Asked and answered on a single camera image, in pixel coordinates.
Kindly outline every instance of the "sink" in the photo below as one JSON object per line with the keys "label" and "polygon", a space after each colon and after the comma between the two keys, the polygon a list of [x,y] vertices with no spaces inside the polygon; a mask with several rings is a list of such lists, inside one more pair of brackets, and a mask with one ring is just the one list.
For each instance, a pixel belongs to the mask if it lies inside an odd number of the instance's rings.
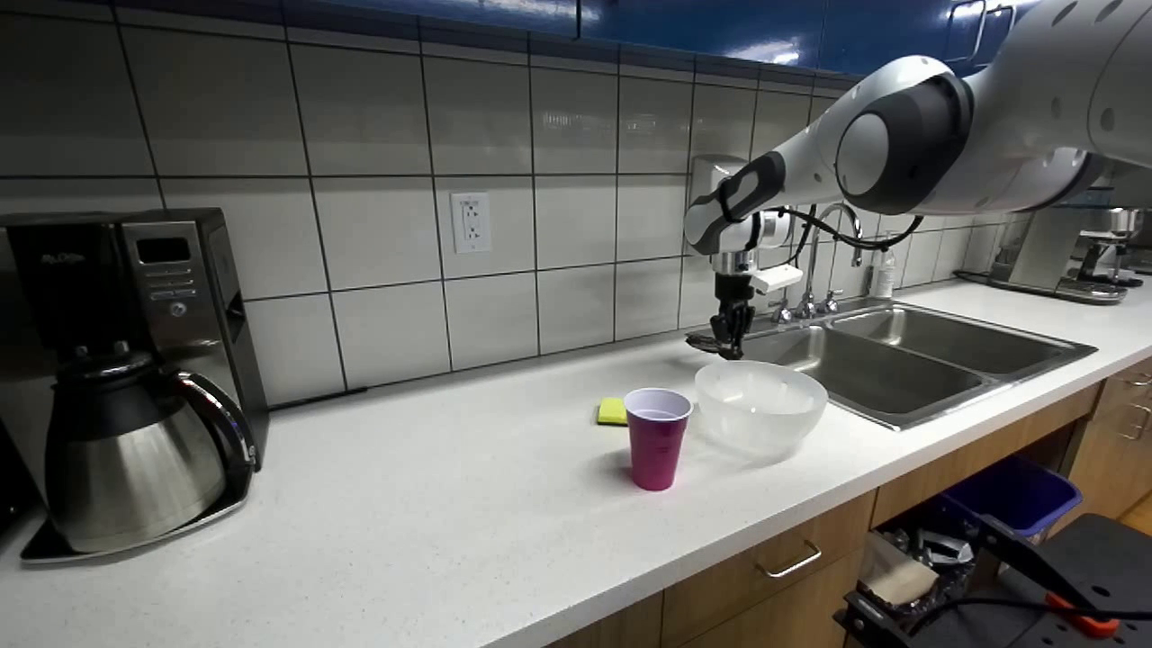
{"label": "sink", "polygon": [[790,328],[747,337],[748,359],[816,379],[829,395],[863,418],[912,427],[989,389],[989,379],[833,328]]}
{"label": "sink", "polygon": [[748,359],[795,368],[834,403],[891,427],[923,426],[988,389],[1087,352],[1093,350],[892,302],[747,337]]}
{"label": "sink", "polygon": [[892,302],[843,314],[833,320],[833,332],[935,356],[994,382],[1035,379],[1093,352],[1090,346],[1065,337],[1045,337]]}

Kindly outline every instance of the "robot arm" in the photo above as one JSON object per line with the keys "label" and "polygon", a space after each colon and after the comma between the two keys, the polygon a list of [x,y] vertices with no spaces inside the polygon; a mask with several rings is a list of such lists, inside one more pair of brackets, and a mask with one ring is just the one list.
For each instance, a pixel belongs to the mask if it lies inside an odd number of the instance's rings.
{"label": "robot arm", "polygon": [[725,229],[757,208],[851,202],[912,211],[957,160],[971,100],[934,59],[900,59],[843,95],[814,126],[753,160],[687,208],[687,246],[733,252]]}
{"label": "robot arm", "polygon": [[1152,0],[1042,0],[996,61],[965,80],[934,59],[897,59],[694,199],[684,235],[694,252],[719,257],[719,352],[737,356],[753,325],[741,257],[757,208],[1021,211],[1090,181],[1090,154],[1152,167],[1147,16]]}

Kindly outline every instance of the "plastic cup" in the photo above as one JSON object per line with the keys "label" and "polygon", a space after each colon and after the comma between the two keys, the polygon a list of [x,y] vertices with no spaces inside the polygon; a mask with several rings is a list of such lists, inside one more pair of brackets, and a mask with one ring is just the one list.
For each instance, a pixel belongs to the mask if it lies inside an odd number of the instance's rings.
{"label": "plastic cup", "polygon": [[690,400],[671,389],[634,389],[624,395],[624,407],[634,484],[642,488],[675,486]]}

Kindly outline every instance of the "yellow sponge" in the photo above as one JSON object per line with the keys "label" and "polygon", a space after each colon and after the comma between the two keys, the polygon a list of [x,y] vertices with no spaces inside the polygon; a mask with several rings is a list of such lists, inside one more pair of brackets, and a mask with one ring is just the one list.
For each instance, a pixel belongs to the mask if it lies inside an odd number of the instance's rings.
{"label": "yellow sponge", "polygon": [[598,403],[598,426],[627,427],[627,407],[619,395]]}

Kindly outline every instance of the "white countertop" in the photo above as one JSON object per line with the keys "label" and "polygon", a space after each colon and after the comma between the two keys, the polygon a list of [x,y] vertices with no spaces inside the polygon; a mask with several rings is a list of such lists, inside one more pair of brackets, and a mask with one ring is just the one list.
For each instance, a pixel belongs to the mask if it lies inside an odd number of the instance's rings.
{"label": "white countertop", "polygon": [[1152,352],[1152,290],[1078,306],[953,283],[907,296],[1097,346],[912,431],[829,407],[780,463],[687,444],[676,486],[627,484],[600,395],[690,394],[676,337],[285,409],[252,499],[113,565],[23,568],[0,547],[0,644],[545,644],[861,496]]}

